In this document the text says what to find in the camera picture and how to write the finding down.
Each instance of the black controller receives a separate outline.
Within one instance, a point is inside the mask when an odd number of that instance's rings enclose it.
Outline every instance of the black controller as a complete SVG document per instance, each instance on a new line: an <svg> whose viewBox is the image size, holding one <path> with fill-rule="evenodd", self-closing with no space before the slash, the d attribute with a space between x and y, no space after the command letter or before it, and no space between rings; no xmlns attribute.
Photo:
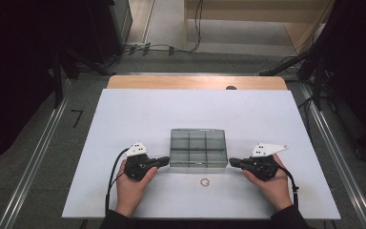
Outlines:
<svg viewBox="0 0 366 229"><path fill-rule="evenodd" d="M249 157L244 159L230 158L232 167L248 170L257 178L267 181L275 177L278 164L273 156Z"/></svg>
<svg viewBox="0 0 366 229"><path fill-rule="evenodd" d="M128 156L124 173L131 179L140 181L152 167L163 167L169 164L169 157L149 158L146 154Z"/></svg>

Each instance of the gray floor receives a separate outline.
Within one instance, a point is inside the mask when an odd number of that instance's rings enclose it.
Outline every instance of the gray floor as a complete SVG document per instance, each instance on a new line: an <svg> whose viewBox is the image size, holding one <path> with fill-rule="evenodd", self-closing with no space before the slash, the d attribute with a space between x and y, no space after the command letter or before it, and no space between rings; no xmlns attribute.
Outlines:
<svg viewBox="0 0 366 229"><path fill-rule="evenodd" d="M166 52L142 52L127 55L111 67L118 73L240 73L254 75L261 70L279 63L277 56L257 56L245 54L176 53L168 56ZM282 73L285 78L294 78L293 73ZM83 73L72 81L71 95L67 107L52 136L51 143L36 174L29 193L20 209L14 228L78 228L82 219L61 219L62 210L68 195L86 136L88 134L95 106L101 90L106 88L108 76L96 73ZM288 83L297 104L305 97L300 83ZM0 156L0 218L8 205L10 196L22 176L31 154L52 113L53 96L41 105L40 109L24 128L12 147ZM83 110L77 126L73 125L77 113ZM334 128L344 156L352 168L356 180L366 197L366 162L356 158L354 147L344 128L329 108L325 107L331 127ZM322 166L328 185L332 187L336 205L342 220L336 220L337 228L362 228L356 211L328 154L325 142L310 115L310 125L316 155ZM97 228L101 219L89 219L88 228ZM311 226L323 228L323 221L310 221ZM327 228L334 228L326 222Z"/></svg>

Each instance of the sleeve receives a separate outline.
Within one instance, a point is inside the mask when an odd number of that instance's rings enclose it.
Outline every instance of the sleeve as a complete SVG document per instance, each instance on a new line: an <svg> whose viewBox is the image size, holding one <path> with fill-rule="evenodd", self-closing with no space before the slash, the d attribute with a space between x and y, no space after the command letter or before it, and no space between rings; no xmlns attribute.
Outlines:
<svg viewBox="0 0 366 229"><path fill-rule="evenodd" d="M133 229L135 221L109 210L100 225L100 229Z"/></svg>
<svg viewBox="0 0 366 229"><path fill-rule="evenodd" d="M309 229L307 222L298 209L291 205L272 215L274 228Z"/></svg>

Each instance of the hand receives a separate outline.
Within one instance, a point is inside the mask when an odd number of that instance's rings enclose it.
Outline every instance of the hand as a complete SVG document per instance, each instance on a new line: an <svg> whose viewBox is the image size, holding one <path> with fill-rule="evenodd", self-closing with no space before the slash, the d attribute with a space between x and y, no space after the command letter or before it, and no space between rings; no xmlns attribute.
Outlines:
<svg viewBox="0 0 366 229"><path fill-rule="evenodd" d="M273 157L275 162L285 168L277 155L273 155ZM251 183L261 189L263 196L274 206L277 212L293 205L288 191L287 175L284 171L278 169L275 177L268 181L258 179L254 174L247 170L244 170L243 173Z"/></svg>
<svg viewBox="0 0 366 229"><path fill-rule="evenodd" d="M124 173L124 168L127 160L123 160L118 171L117 176ZM115 212L130 218L133 211L139 205L144 191L150 181L153 179L157 172L157 168L151 168L148 173L142 178L141 181L134 181L129 179L127 175L122 175L116 181L117 184L117 206Z"/></svg>

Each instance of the white table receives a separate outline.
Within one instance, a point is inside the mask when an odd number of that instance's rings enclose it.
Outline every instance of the white table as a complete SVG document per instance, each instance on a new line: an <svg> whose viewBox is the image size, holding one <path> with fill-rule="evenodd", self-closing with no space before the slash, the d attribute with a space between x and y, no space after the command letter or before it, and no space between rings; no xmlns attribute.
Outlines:
<svg viewBox="0 0 366 229"><path fill-rule="evenodd" d="M64 218L102 218L118 153L141 140L149 157L169 155L173 128L225 130L228 157L248 157L257 142L279 153L295 177L305 219L340 219L289 91L104 90L64 208ZM211 184L203 187L202 178ZM116 202L112 188L111 205ZM134 213L139 219L269 219L274 210L240 170L183 174L159 169Z"/></svg>

